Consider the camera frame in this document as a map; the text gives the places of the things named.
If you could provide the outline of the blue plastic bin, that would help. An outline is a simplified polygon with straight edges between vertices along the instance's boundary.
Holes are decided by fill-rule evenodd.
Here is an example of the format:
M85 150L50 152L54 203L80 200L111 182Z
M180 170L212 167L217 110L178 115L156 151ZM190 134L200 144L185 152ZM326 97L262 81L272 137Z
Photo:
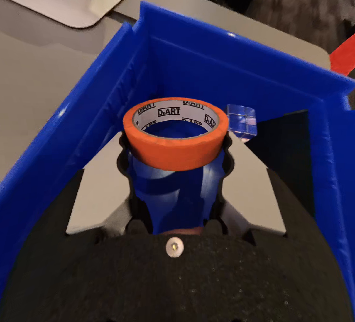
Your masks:
M308 110L316 220L354 304L354 80L141 2L1 182L1 298L20 249L74 173L153 96L183 96L258 120Z

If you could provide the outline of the orange traffic cone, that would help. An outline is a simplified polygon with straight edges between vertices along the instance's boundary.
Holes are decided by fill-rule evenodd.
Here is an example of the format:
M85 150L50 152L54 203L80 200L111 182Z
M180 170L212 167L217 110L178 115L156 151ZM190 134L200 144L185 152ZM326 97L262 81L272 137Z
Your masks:
M349 76L355 69L355 35L338 46L330 55L331 71Z

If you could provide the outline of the orange tape roll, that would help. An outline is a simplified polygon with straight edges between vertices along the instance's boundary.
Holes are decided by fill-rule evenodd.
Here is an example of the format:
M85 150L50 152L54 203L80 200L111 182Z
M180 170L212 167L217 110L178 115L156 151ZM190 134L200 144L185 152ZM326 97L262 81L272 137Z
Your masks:
M146 130L159 123L195 124L205 133L189 138L166 138ZM203 167L218 157L228 132L229 119L220 108L191 98L158 98L130 108L123 128L133 154L144 164L168 171Z

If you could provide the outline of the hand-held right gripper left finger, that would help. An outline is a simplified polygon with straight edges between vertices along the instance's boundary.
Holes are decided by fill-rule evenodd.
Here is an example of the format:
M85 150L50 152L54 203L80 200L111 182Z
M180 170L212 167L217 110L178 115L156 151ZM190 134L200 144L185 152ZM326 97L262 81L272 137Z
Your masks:
M66 234L99 228L107 236L122 236L131 220L153 223L148 207L136 196L128 173L128 140L118 132L84 167Z

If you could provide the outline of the person's right hand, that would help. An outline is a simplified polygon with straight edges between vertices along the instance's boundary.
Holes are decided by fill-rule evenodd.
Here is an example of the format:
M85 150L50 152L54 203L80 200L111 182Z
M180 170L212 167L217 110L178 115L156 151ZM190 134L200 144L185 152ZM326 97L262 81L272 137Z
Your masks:
M200 235L203 233L203 227L194 227L194 228L180 228L162 232L162 235Z

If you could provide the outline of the clear plastic piece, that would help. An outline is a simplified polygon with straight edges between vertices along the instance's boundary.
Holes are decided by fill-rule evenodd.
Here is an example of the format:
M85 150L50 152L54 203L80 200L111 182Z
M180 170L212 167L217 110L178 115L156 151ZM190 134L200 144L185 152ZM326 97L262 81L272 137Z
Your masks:
M229 121L228 131L243 143L257 136L256 112L253 108L228 104L225 113Z

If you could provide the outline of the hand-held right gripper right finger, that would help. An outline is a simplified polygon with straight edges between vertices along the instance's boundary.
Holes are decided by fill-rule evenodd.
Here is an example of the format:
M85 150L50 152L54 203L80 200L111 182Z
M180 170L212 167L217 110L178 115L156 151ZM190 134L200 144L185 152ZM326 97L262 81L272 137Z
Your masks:
M203 167L203 199L203 221L221 220L228 235L286 233L267 166L234 133L226 133L217 158Z

